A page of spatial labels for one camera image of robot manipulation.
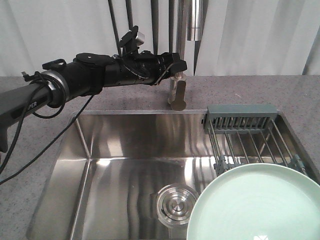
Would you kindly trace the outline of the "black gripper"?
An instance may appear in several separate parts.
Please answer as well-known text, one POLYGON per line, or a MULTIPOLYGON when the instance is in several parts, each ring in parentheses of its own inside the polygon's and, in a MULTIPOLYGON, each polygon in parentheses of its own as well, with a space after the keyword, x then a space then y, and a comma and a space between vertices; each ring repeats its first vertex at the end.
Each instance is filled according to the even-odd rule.
POLYGON ((164 52, 155 55, 150 51, 130 53, 126 56, 113 55, 112 86, 160 84, 164 79, 187 69, 187 62, 178 53, 164 52))

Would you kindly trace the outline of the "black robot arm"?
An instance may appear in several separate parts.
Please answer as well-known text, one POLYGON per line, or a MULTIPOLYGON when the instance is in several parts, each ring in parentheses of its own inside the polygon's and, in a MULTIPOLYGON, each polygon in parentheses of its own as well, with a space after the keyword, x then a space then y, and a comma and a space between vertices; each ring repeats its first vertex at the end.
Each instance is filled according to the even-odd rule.
POLYGON ((125 56, 79 53, 72 62, 57 59, 43 64, 44 71, 25 74, 28 85, 0 94, 0 150, 8 151, 7 130, 23 112, 32 114, 47 105, 59 108, 76 97, 99 94, 103 88, 158 85, 187 69, 178 53, 154 55, 150 51, 125 56))

